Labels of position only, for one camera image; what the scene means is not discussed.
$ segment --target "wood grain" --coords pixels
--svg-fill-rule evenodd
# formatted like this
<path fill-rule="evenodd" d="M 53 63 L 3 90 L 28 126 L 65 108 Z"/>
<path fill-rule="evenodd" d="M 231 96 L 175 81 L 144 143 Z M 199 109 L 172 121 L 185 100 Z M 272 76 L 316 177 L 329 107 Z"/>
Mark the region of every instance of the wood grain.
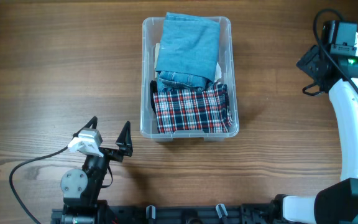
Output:
<path fill-rule="evenodd" d="M 339 181 L 334 111 L 327 95 L 301 94 L 311 80 L 295 64 L 314 44 L 316 12 L 335 7 L 358 22 L 358 1 L 44 2 L 0 5 L 0 223 L 31 223 L 11 169 L 59 150 L 93 115 L 105 146 L 132 123 L 134 155 L 111 163 L 113 185 L 101 191 L 110 205 L 268 202 Z M 231 20 L 236 137 L 159 144 L 140 135 L 142 21 L 167 11 Z M 15 173 L 40 221 L 62 207 L 61 176 L 84 159 L 64 152 Z"/>

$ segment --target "blue cloth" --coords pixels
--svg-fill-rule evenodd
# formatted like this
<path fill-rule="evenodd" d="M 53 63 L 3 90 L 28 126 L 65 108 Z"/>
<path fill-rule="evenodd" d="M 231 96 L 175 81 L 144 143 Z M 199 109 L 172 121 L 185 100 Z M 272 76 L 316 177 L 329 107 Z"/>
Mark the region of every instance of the blue cloth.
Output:
<path fill-rule="evenodd" d="M 219 52 L 220 25 L 210 19 L 167 12 L 158 53 L 158 91 L 204 90 L 213 85 Z"/>

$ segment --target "green led indicator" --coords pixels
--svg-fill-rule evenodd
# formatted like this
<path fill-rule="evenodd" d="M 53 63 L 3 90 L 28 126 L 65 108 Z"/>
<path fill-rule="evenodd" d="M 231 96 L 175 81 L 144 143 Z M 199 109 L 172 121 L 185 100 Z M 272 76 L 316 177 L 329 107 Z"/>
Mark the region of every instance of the green led indicator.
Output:
<path fill-rule="evenodd" d="M 347 62 L 349 62 L 349 64 L 353 65 L 353 64 L 356 62 L 356 60 L 354 60 L 354 59 L 347 59 Z"/>

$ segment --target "plastic bin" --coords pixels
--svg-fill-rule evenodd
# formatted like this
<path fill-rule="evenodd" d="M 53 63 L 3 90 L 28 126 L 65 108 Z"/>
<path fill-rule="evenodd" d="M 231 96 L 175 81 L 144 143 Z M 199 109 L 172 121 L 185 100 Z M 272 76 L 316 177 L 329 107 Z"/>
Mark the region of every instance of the plastic bin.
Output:
<path fill-rule="evenodd" d="M 143 61 L 142 61 L 142 106 L 140 111 L 140 132 L 145 138 L 156 141 L 172 141 L 173 138 L 204 138 L 219 141 L 235 136 L 239 132 L 239 115 L 237 111 L 236 82 L 232 52 L 231 23 L 226 17 L 208 17 L 220 23 L 219 66 L 222 70 L 221 82 L 227 84 L 230 110 L 233 123 L 228 133 L 204 133 L 202 130 L 175 131 L 173 134 L 159 134 L 156 116 L 150 102 L 150 81 L 154 78 L 154 48 L 162 35 L 164 17 L 150 17 L 143 22 Z"/>

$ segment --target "wire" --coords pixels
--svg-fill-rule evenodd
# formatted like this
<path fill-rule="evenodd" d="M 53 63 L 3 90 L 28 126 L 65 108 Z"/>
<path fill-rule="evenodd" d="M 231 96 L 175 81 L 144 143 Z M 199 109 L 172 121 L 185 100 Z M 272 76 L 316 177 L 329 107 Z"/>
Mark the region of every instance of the wire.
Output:
<path fill-rule="evenodd" d="M 332 12 L 335 13 L 342 21 L 344 21 L 345 19 L 343 18 L 343 16 L 341 15 L 341 13 L 339 13 L 337 10 L 335 9 L 322 9 L 321 11 L 319 11 L 316 15 L 316 17 L 314 17 L 314 21 L 313 21 L 313 34 L 314 37 L 317 41 L 317 44 L 319 45 L 320 49 L 324 52 L 325 56 L 331 61 L 331 63 L 336 67 L 336 69 L 342 74 L 342 76 L 349 82 L 349 84 L 353 87 L 354 91 L 357 93 L 358 95 L 358 87 L 356 86 L 356 84 L 352 81 L 352 79 L 342 71 L 342 69 L 339 67 L 339 65 L 334 61 L 334 59 L 330 56 L 330 54 L 328 53 L 328 51 L 323 47 L 323 43 L 321 41 L 321 39 L 318 37 L 317 34 L 317 20 L 320 17 L 320 15 L 322 15 L 325 12 Z"/>
<path fill-rule="evenodd" d="M 90 128 L 92 126 L 93 129 L 96 129 L 96 126 L 98 125 L 98 118 L 96 116 L 94 116 L 86 125 L 84 125 L 79 131 L 77 131 L 76 133 L 73 134 L 73 138 L 78 136 L 78 133 L 80 133 L 80 131 L 84 128 Z M 11 186 L 12 192 L 15 195 L 16 200 L 19 202 L 20 206 L 23 208 L 23 210 L 26 212 L 26 214 L 36 223 L 36 224 L 41 224 L 34 216 L 33 214 L 31 214 L 31 212 L 27 209 L 27 207 L 24 205 L 23 201 L 20 199 L 19 195 L 16 192 L 15 186 L 13 185 L 13 174 L 15 173 L 15 171 L 26 165 L 29 164 L 30 162 L 34 162 L 34 161 L 40 161 L 42 159 L 46 159 L 46 158 L 50 158 L 52 156 L 56 156 L 57 154 L 60 154 L 64 151 L 66 151 L 67 146 L 64 147 L 63 149 L 54 152 L 52 154 L 46 155 L 46 156 L 41 156 L 41 157 L 37 157 L 34 159 L 30 159 L 28 161 L 24 161 L 22 163 L 20 163 L 19 165 L 15 166 L 12 171 L 11 174 L 9 175 L 9 185 Z"/>

